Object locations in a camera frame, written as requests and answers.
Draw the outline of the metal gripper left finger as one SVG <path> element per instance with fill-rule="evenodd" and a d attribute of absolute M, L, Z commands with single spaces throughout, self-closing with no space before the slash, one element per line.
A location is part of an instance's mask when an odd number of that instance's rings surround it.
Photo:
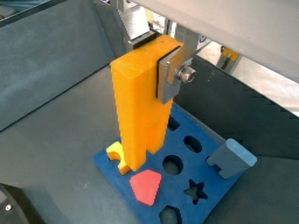
<path fill-rule="evenodd" d="M 130 0 L 112 0 L 112 11 L 124 35 L 125 49 L 132 51 L 156 38 L 146 23 L 145 8 Z"/>

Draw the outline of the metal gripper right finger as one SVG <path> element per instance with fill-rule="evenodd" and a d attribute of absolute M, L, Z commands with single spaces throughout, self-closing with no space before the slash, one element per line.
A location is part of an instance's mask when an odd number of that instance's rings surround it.
<path fill-rule="evenodd" d="M 176 25 L 175 39 L 179 45 L 157 60 L 156 98 L 165 104 L 180 91 L 181 83 L 193 80 L 192 56 L 207 45 L 207 38 L 181 25 Z"/>

